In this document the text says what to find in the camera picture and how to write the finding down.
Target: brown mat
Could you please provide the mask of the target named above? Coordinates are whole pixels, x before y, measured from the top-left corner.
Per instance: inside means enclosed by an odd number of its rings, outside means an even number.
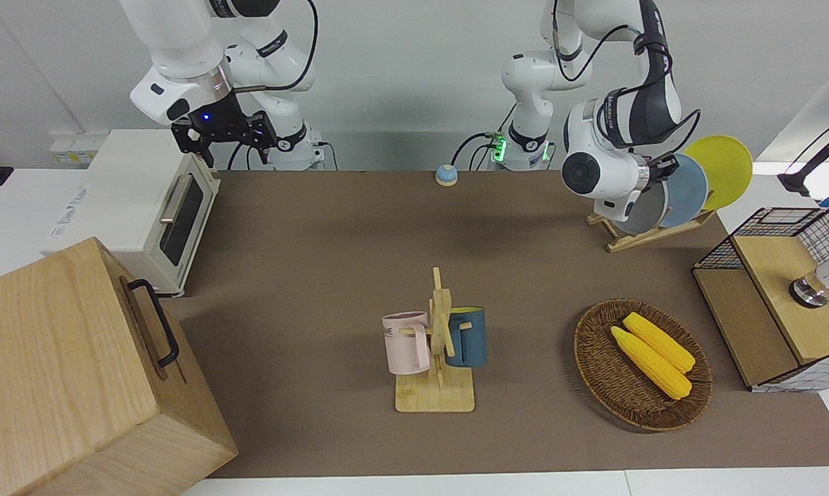
[[[240,456],[215,477],[360,476],[829,465],[813,393],[748,393],[689,268],[720,222],[606,254],[590,201],[558,172],[229,173],[181,318]],[[426,310],[430,267],[487,309],[471,414],[393,409],[380,317]],[[714,373],[700,420],[632,433],[593,406],[578,318],[609,298],[663,308]]]

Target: wooden crate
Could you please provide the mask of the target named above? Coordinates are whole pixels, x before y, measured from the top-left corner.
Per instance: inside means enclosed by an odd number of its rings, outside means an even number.
[[[0,278],[0,496],[175,496],[236,455],[131,279],[95,238]]]
[[[695,268],[730,354],[747,386],[779,384],[829,358],[829,304],[802,307],[792,280],[815,269],[793,236],[733,236],[742,268]]]

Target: blue mug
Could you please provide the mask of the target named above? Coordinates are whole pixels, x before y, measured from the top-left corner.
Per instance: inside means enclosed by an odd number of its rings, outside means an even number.
[[[454,343],[454,357],[445,353],[445,363],[452,367],[480,367],[487,363],[487,336],[484,332],[484,308],[454,307],[448,327]]]

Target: oven window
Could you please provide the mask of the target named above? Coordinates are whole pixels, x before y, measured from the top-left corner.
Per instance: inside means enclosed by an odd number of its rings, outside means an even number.
[[[191,229],[194,228],[196,215],[202,204],[203,190],[194,179],[187,190],[185,200],[181,203],[181,210],[178,211],[175,223],[166,226],[163,229],[163,237],[160,238],[160,250],[175,267],[178,267],[181,261],[181,254],[185,251],[187,239],[190,238]]]

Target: corn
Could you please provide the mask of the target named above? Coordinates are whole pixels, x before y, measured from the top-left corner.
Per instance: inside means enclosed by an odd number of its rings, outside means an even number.
[[[693,388],[689,379],[684,377],[681,371],[675,369],[653,348],[647,346],[647,343],[641,341],[636,335],[627,333],[616,326],[610,327],[610,332],[616,338],[616,344],[620,346],[620,349],[670,399],[679,400],[689,395]]]
[[[633,335],[636,335],[641,338],[641,341],[650,345],[654,351],[668,360],[669,364],[675,365],[676,369],[682,373],[688,373],[693,370],[693,365],[695,365],[693,355],[689,351],[686,351],[683,346],[679,345],[672,336],[667,335],[665,331],[656,327],[650,320],[633,311],[622,322]]]

